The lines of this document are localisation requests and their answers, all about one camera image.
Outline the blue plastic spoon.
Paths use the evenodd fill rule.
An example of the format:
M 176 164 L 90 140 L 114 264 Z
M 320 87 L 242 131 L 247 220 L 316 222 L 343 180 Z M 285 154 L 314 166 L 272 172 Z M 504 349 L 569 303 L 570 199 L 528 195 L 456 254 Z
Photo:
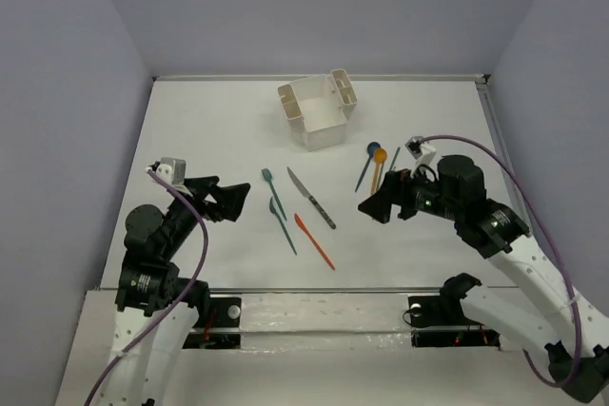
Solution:
M 379 149 L 380 147 L 381 147 L 381 145 L 378 142 L 371 142 L 367 145 L 367 147 L 366 147 L 367 159 L 363 166 L 362 172 L 358 178 L 358 181 L 357 181 L 357 184 L 355 187 L 355 191 L 359 190 L 359 188 L 363 182 L 363 178 L 365 177 L 365 174 L 367 172 L 367 169 L 369 168 L 369 165 L 372 162 L 373 155 L 374 155 L 375 151 L 377 149 Z

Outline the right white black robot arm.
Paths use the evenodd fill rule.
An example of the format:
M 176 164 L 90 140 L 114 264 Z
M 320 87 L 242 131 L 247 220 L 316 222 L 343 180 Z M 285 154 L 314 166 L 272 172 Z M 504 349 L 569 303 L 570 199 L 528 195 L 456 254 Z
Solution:
M 527 361 L 544 360 L 547 384 L 575 401 L 587 404 L 607 396 L 607 316 L 568 287 L 517 213 L 487 197 L 483 172 L 470 158 L 442 157 L 433 179 L 425 175 L 427 168 L 388 172 L 359 211 L 380 223 L 389 222 L 394 207 L 404 221 L 425 213 L 453 222 L 458 237 L 502 271 L 537 310 L 531 315 L 461 273 L 441 288 L 440 315 L 450 322 L 466 318 L 487 325 L 517 343 Z

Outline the teal chopstick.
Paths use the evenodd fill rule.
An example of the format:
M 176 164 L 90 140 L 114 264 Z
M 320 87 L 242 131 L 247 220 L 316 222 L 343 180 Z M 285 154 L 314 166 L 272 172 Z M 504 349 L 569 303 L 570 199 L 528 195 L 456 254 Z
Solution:
M 389 167 L 389 171 L 393 171 L 395 169 L 395 165 L 396 165 L 396 161 L 399 157 L 399 154 L 401 152 L 401 147 L 398 146 L 394 152 L 394 155 L 392 157 L 391 163 L 390 163 L 390 167 Z

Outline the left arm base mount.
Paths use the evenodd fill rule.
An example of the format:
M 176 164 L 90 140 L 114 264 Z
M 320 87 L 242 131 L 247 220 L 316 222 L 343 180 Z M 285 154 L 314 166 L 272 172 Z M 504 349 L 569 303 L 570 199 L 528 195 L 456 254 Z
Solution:
M 190 330 L 183 348 L 197 350 L 236 350 L 241 348 L 242 298 L 212 296 L 209 313 Z

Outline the teal plastic fork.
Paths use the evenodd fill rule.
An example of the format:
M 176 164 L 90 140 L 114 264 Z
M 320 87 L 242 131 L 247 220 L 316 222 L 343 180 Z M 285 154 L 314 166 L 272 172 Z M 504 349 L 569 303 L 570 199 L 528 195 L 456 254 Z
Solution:
M 286 220 L 286 214 L 285 214 L 285 211 L 283 209 L 282 203 L 281 203 L 281 201 L 279 199 L 279 196 L 277 194 L 277 191 L 275 189 L 275 186 L 273 184 L 272 173 L 270 172 L 270 170 L 268 168 L 262 168 L 261 169 L 261 173 L 262 173 L 263 179 L 265 180 L 265 182 L 268 184 L 268 186 L 270 188 L 270 191 L 271 191 L 272 197 L 274 199 L 275 205 L 279 209 L 280 215 L 283 217 L 283 220 L 285 221 Z

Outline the orange plastic spoon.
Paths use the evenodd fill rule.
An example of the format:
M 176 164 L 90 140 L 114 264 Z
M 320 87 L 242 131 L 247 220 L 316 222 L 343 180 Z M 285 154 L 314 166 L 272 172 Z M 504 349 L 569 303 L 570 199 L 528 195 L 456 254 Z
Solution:
M 370 194 L 373 195 L 379 186 L 380 176 L 383 171 L 383 165 L 386 161 L 387 153 L 382 147 L 378 147 L 375 149 L 372 159 L 375 164 L 373 180 L 371 183 Z

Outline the metal table knife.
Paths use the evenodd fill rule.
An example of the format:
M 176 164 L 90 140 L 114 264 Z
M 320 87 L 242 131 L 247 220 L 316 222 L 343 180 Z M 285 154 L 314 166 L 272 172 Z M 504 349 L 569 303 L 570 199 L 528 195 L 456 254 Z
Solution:
M 296 176 L 293 170 L 288 166 L 286 168 L 287 173 L 291 181 L 294 183 L 299 192 L 313 205 L 313 207 L 318 211 L 320 216 L 324 219 L 327 225 L 335 230 L 337 228 L 336 223 L 331 219 L 331 217 L 327 214 L 324 208 L 320 205 L 320 203 L 315 199 L 315 197 L 308 191 L 305 185 L 301 182 L 301 180 Z

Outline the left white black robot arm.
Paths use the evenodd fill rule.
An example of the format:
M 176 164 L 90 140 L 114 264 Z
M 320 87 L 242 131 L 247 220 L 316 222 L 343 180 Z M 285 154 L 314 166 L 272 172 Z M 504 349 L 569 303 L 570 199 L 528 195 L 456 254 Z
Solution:
M 209 236 L 190 277 L 172 259 L 195 227 L 237 221 L 250 190 L 248 183 L 221 187 L 216 176 L 174 184 L 152 169 L 147 174 L 173 201 L 166 211 L 143 204 L 127 216 L 108 365 L 88 405 L 163 404 L 190 330 L 215 318 L 209 286 L 199 279 Z

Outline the teal plastic spoon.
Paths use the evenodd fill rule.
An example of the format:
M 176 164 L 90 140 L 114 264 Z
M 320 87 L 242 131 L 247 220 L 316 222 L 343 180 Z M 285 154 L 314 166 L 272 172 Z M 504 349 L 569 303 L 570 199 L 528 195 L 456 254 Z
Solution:
M 278 207 L 276 205 L 276 201 L 275 201 L 275 199 L 273 197 L 271 197 L 270 200 L 269 200 L 268 208 L 269 208 L 269 211 L 271 212 L 271 214 L 274 215 L 275 218 L 277 219 L 277 221 L 278 221 L 278 223 L 279 223 L 279 225 L 280 225 L 280 227 L 282 229 L 282 232 L 283 232 L 283 234 L 285 236 L 285 239 L 286 239 L 287 243 L 290 246 L 290 249 L 292 250 L 292 252 L 295 255 L 297 255 L 296 247 L 295 247 L 295 245 L 293 243 L 293 240 L 291 239 L 291 237 L 290 237 L 290 235 L 289 235 L 289 233 L 287 231 L 287 228 L 285 226 L 285 223 L 284 223 L 281 215 L 279 214 L 279 210 L 278 210 Z

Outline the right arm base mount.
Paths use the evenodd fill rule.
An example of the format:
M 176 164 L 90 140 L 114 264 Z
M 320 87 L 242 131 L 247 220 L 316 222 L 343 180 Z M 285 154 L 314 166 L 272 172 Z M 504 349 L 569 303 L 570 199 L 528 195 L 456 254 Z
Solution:
M 456 301 L 440 295 L 410 296 L 403 322 L 415 348 L 501 348 L 499 333 L 466 318 Z

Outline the orange plastic knife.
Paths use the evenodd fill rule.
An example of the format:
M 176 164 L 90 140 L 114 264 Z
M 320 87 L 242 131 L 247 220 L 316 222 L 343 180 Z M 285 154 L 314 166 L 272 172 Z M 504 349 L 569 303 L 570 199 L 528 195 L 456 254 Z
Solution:
M 332 262 L 332 260 L 327 256 L 327 254 L 324 252 L 324 250 L 322 249 L 322 247 L 319 245 L 319 243 L 316 241 L 316 239 L 313 237 L 313 235 L 310 233 L 310 231 L 308 230 L 308 228 L 306 227 L 304 221 L 301 219 L 301 217 L 295 213 L 294 214 L 294 221 L 297 224 L 297 226 L 304 232 L 304 234 L 308 237 L 308 239 L 310 240 L 310 242 L 312 243 L 312 245 L 315 247 L 315 249 L 318 251 L 318 253 L 320 254 L 320 256 L 324 259 L 325 263 L 328 265 L 328 267 L 335 271 L 336 267 L 334 265 L 334 263 Z

